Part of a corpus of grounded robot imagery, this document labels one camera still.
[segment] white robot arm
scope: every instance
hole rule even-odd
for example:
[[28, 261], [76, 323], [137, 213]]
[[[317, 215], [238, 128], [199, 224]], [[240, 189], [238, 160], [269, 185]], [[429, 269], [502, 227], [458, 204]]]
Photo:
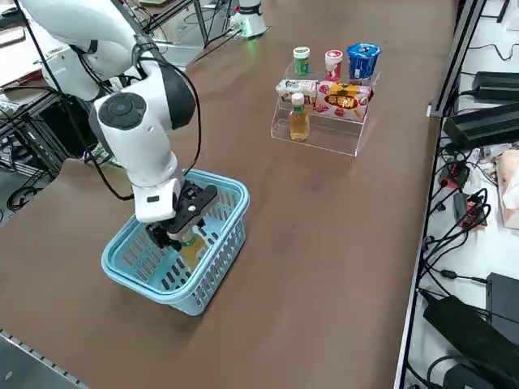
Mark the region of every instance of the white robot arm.
[[[119, 0], [15, 0], [59, 41], [70, 46], [47, 60], [59, 88], [94, 100], [90, 125], [97, 138], [127, 170], [135, 196], [135, 215], [153, 223], [148, 232], [159, 246], [174, 246], [216, 201], [214, 186], [199, 188], [185, 180], [169, 149], [166, 131], [185, 126], [195, 112], [195, 99], [181, 72], [161, 56]], [[260, 0], [245, 2], [236, 24], [252, 27], [248, 37], [264, 32]], [[101, 80], [132, 66], [142, 80], [103, 96], [85, 71], [87, 61]]]

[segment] food packaging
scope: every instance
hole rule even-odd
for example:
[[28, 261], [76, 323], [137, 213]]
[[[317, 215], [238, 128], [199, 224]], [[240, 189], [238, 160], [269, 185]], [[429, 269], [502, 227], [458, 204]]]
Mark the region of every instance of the food packaging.
[[324, 55], [324, 63], [326, 64], [326, 79], [341, 81], [342, 52], [339, 50], [327, 51]]
[[507, 150], [497, 163], [503, 225], [519, 229], [519, 151]]
[[308, 64], [309, 57], [309, 48], [300, 46], [294, 49], [294, 72], [296, 75], [310, 74], [310, 65]]
[[357, 43], [348, 48], [350, 59], [350, 82], [369, 79], [375, 71], [380, 47], [369, 43]]
[[317, 97], [317, 80], [308, 79], [284, 79], [276, 86], [279, 97], [291, 104], [294, 93], [302, 93], [305, 96], [305, 105], [315, 105]]
[[359, 122], [373, 97], [370, 87], [322, 81], [317, 87], [314, 111], [323, 116]]

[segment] clear acrylic stand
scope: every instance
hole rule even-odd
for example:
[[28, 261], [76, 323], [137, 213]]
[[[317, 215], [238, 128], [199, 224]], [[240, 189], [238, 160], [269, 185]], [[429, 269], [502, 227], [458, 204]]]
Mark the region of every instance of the clear acrylic stand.
[[[375, 85], [379, 77], [380, 73], [375, 73], [373, 77], [371, 77], [371, 81], [366, 80], [364, 85], [371, 86], [371, 89], [375, 91]], [[324, 73], [319, 72], [311, 72], [305, 76], [295, 75], [294, 63], [292, 62], [285, 71], [284, 79], [316, 79], [323, 81], [325, 77]], [[343, 77], [341, 82], [348, 83], [348, 79]], [[331, 152], [339, 152], [348, 156], [358, 155], [362, 133], [367, 124], [369, 105], [364, 117], [357, 121], [331, 118], [308, 109], [308, 113], [310, 114], [310, 135], [304, 142], [297, 142], [290, 138], [289, 117], [291, 111], [292, 105], [288, 101], [283, 101], [278, 97], [271, 128], [271, 136], [273, 138], [305, 146], [322, 148]]]

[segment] small bottle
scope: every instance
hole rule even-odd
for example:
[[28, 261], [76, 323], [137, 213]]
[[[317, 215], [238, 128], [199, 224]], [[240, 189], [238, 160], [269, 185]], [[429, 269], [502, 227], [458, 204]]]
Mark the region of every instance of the small bottle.
[[310, 134], [310, 121], [308, 112], [305, 111], [305, 96], [302, 93], [292, 95], [292, 106], [290, 113], [290, 138], [302, 142]]
[[204, 256], [208, 246], [200, 235], [193, 233], [192, 231], [184, 234], [181, 243], [182, 249], [179, 253], [180, 257], [192, 273]]
[[310, 57], [310, 49], [307, 47], [296, 47], [294, 49], [294, 72], [295, 75], [309, 75], [310, 66], [308, 58]]

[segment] bottle cap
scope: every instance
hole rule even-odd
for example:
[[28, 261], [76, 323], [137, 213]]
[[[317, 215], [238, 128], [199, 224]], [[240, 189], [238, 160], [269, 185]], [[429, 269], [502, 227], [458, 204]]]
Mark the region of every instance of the bottle cap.
[[300, 46], [294, 49], [294, 58], [304, 59], [310, 57], [310, 49], [308, 47]]
[[304, 105], [305, 104], [305, 95], [302, 93], [294, 93], [292, 95], [292, 105]]
[[324, 60], [328, 64], [335, 64], [342, 61], [342, 52], [340, 50], [330, 50], [324, 55]]

